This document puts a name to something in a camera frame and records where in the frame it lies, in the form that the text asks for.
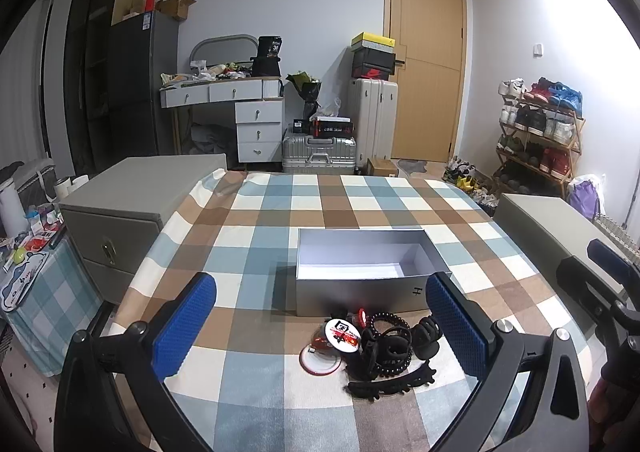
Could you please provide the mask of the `red rimmed clear disc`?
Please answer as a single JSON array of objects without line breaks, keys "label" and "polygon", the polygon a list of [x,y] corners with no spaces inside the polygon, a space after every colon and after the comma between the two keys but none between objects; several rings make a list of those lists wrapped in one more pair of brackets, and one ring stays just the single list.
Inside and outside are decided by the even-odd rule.
[{"label": "red rimmed clear disc", "polygon": [[342,356],[326,339],[315,338],[300,350],[299,364],[310,375],[328,376],[342,364]]}]

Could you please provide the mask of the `black hair claw clip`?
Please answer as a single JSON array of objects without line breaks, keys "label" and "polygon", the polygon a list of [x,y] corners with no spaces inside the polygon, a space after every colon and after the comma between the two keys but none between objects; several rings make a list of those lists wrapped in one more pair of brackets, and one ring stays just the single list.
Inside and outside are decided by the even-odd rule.
[{"label": "black hair claw clip", "polygon": [[442,330],[434,317],[424,316],[411,328],[412,351],[422,361],[431,360],[439,350],[439,338]]}]

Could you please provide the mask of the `black bag on desk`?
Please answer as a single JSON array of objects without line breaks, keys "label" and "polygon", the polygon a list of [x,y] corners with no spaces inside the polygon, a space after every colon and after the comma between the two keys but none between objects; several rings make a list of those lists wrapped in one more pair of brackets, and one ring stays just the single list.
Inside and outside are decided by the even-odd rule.
[{"label": "black bag on desk", "polygon": [[279,36],[260,36],[257,54],[252,57],[253,77],[281,77],[280,48],[282,38]]}]

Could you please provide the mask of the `white upright suitcase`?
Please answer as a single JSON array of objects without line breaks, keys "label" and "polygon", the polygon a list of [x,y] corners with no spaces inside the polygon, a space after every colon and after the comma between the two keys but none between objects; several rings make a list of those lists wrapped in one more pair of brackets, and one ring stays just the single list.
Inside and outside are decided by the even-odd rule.
[{"label": "white upright suitcase", "polygon": [[392,157],[397,99],[395,82],[352,79],[349,83],[346,115],[354,125],[358,168],[371,158]]}]

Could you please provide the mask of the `wooden door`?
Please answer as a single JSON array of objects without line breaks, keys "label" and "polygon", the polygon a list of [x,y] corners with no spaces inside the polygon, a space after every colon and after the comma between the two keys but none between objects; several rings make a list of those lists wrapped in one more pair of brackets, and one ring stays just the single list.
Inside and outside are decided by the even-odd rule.
[{"label": "wooden door", "polygon": [[392,155],[444,163],[454,151],[466,64],[466,0],[384,0],[399,97]]}]

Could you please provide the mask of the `dark grey refrigerator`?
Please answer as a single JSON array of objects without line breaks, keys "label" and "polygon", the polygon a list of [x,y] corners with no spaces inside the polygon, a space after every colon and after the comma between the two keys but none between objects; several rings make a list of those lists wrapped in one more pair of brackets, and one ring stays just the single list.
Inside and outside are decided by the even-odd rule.
[{"label": "dark grey refrigerator", "polygon": [[111,28],[107,133],[117,159],[174,152],[171,115],[160,105],[160,76],[177,72],[178,27],[175,19],[152,11]]}]

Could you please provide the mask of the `long black toothed hair clip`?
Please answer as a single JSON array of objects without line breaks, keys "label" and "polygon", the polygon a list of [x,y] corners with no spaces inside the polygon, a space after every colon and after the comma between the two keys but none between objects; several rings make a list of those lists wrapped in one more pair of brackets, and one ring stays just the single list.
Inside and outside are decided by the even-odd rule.
[{"label": "long black toothed hair clip", "polygon": [[364,399],[374,402],[382,396],[392,394],[406,394],[410,390],[423,385],[435,383],[436,371],[430,363],[424,362],[415,371],[401,375],[390,380],[380,382],[349,382],[346,391],[356,399]]}]

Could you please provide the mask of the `white thermos bottle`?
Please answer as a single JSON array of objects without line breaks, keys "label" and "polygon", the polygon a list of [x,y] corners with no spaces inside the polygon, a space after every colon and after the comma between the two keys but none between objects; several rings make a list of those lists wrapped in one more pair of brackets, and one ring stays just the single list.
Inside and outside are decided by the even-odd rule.
[{"label": "white thermos bottle", "polygon": [[28,221],[13,182],[1,190],[1,222],[7,237],[15,237],[28,229]]}]

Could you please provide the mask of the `arched desk mirror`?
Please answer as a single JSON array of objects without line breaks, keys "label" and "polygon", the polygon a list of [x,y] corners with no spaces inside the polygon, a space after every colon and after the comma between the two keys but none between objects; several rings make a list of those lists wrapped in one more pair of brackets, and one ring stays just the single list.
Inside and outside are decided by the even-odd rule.
[{"label": "arched desk mirror", "polygon": [[257,50],[258,40],[249,34],[208,38],[194,46],[189,67],[194,74],[206,72],[216,78],[226,72],[249,72]]}]

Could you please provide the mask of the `brown cardboard box on floor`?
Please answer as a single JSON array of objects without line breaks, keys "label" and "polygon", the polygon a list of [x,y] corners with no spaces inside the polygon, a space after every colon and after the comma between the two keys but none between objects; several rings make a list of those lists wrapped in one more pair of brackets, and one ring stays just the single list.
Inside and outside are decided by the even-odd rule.
[{"label": "brown cardboard box on floor", "polygon": [[367,161],[367,175],[372,177],[397,178],[399,169],[392,160],[386,158],[369,158]]}]

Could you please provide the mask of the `round white printed badge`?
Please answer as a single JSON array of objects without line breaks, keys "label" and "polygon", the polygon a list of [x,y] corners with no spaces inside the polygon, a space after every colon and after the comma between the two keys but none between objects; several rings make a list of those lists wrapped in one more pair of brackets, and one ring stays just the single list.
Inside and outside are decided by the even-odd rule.
[{"label": "round white printed badge", "polygon": [[360,333],[352,323],[342,319],[331,319],[324,324],[324,338],[341,354],[353,354],[360,347]]}]

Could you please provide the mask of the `black bouquet wrap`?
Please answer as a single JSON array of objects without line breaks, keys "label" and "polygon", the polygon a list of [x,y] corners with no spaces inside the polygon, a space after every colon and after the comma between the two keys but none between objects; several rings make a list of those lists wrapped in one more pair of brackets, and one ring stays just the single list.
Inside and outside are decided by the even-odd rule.
[{"label": "black bouquet wrap", "polygon": [[321,81],[309,76],[306,71],[288,74],[286,80],[292,83],[298,96],[304,101],[303,120],[309,120],[319,108]]}]

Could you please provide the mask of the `grey left bedside cabinet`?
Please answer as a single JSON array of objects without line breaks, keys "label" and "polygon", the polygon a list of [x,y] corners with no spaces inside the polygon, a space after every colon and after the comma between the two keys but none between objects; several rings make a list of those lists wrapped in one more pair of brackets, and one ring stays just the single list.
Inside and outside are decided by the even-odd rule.
[{"label": "grey left bedside cabinet", "polygon": [[62,199],[70,238],[103,300],[122,302],[146,253],[196,182],[226,168],[222,154],[129,157]]}]

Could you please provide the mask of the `cluttered side table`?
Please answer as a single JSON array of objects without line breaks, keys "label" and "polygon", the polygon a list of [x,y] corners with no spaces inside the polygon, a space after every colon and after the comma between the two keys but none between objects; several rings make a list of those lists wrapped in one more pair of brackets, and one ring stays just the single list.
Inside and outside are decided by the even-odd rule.
[{"label": "cluttered side table", "polygon": [[46,377],[60,374],[73,334],[86,329],[102,299],[61,222],[21,240],[24,260],[1,258],[1,319]]}]

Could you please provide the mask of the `stacked shoe boxes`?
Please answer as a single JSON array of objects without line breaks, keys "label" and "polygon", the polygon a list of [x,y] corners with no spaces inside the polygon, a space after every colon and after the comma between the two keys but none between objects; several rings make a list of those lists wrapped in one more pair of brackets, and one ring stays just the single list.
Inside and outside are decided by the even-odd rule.
[{"label": "stacked shoe boxes", "polygon": [[352,38],[352,78],[388,80],[395,74],[395,40],[362,32]]}]

